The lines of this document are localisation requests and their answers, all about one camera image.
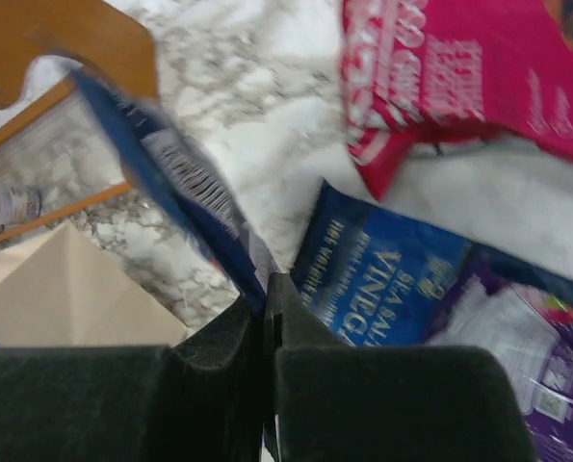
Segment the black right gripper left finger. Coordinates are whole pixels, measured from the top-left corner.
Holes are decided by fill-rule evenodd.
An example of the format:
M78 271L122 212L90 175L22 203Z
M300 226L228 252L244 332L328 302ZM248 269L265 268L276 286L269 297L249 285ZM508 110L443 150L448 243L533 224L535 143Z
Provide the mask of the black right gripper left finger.
M0 347L0 461L256 461L259 332L237 299L177 346Z

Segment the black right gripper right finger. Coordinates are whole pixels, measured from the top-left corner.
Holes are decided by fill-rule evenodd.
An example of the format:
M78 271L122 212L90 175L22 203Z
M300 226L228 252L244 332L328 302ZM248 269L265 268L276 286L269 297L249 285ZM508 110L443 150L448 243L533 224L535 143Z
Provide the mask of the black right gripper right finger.
M265 350L277 461L533 461L508 377L471 346L353 347L270 279Z

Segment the blue checkered paper bag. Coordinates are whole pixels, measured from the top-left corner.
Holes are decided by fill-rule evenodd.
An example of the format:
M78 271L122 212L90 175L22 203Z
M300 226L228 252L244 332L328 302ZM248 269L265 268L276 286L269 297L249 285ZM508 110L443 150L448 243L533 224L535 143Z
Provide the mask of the blue checkered paper bag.
M174 346L187 335L70 223L0 250L0 347Z

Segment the blue Kettle chips bag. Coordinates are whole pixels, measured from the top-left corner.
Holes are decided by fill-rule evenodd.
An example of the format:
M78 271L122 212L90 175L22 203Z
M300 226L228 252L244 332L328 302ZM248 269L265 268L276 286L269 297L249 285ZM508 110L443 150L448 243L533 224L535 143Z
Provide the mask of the blue Kettle chips bag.
M470 247L323 183L290 275L304 306L346 344L417 345Z

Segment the purple snack packet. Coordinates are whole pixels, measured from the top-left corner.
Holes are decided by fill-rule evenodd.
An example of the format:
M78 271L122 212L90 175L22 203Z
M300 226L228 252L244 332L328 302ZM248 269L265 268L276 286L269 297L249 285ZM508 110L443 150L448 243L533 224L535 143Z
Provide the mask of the purple snack packet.
M573 307L487 264L465 269L428 339L480 347L503 366L541 461L573 461Z

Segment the blue Burts chips bag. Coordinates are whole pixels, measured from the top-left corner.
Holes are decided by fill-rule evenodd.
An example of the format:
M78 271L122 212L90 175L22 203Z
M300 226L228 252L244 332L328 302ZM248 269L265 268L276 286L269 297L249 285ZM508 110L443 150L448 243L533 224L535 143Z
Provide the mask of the blue Burts chips bag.
M160 103L131 97L81 68L69 76L136 184L263 316L278 267L210 157Z

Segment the pink Real crisps bag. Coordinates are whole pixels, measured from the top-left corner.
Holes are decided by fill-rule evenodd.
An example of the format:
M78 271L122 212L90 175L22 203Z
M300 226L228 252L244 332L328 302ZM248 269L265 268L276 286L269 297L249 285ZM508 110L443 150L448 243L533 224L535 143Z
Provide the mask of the pink Real crisps bag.
M573 162L573 1L347 1L352 161L382 198L419 143L509 133Z

